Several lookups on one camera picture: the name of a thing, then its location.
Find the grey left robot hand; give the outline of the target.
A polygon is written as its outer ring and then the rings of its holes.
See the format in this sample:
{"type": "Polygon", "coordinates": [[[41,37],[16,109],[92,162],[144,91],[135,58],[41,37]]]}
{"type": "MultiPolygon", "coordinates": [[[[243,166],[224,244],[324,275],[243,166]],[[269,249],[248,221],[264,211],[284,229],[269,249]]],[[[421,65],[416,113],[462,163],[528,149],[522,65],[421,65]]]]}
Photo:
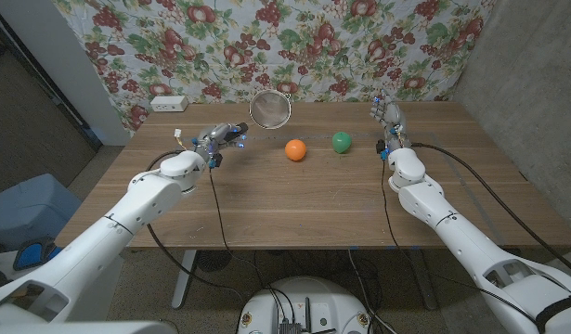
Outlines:
{"type": "Polygon", "coordinates": [[[209,169],[221,165],[224,148],[243,148],[243,140],[249,130],[246,122],[220,123],[201,131],[198,137],[192,140],[193,151],[202,156],[209,169]]]}

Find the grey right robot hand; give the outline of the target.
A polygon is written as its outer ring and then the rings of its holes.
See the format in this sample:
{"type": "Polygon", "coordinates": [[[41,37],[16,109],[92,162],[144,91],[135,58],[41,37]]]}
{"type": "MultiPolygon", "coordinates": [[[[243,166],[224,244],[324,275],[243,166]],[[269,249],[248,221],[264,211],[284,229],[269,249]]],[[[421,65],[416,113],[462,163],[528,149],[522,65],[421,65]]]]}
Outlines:
{"type": "Polygon", "coordinates": [[[372,100],[370,116],[384,129],[383,142],[390,152],[411,146],[405,114],[387,91],[372,100]]]}

